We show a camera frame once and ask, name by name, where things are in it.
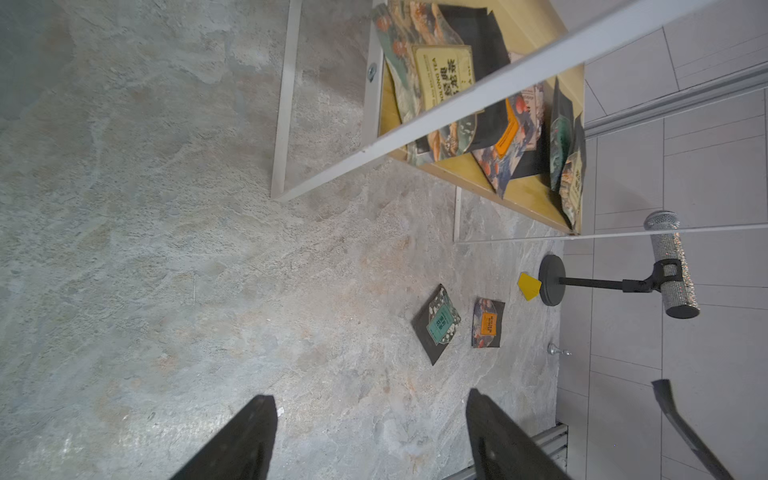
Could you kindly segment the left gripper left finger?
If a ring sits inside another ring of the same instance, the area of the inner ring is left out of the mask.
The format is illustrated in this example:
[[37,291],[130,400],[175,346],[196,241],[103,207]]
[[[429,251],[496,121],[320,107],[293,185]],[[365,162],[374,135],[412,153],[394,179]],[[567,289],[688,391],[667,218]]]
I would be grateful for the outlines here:
[[256,395],[171,479],[266,479],[277,426],[274,397]]

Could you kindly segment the green label tea bag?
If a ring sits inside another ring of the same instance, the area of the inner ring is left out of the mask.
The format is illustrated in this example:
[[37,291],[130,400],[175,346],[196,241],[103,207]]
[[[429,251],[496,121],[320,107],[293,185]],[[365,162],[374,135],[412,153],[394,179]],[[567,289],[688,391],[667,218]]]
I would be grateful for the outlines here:
[[443,284],[439,284],[430,298],[411,321],[430,364],[434,366],[453,340],[461,323]]

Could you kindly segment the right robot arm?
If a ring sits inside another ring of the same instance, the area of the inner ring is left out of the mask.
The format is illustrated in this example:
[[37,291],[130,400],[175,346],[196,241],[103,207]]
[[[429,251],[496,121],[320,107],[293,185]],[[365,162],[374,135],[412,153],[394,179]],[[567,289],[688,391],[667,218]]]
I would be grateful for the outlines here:
[[652,381],[651,385],[662,413],[706,470],[714,479],[734,480],[733,475],[679,413],[671,382],[668,379],[658,379]]

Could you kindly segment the orange label tea bag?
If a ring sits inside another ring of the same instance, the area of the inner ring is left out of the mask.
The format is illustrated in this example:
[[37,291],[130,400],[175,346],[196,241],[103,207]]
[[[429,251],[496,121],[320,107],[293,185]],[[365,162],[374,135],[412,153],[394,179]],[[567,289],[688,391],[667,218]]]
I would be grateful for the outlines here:
[[473,348],[499,348],[505,303],[488,298],[477,298],[473,308]]

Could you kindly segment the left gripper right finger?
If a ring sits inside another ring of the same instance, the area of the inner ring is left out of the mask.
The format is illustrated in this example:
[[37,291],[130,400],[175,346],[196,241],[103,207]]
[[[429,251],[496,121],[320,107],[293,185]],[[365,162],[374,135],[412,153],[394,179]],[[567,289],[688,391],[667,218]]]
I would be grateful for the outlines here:
[[490,397],[471,389],[466,421],[477,479],[569,479]]

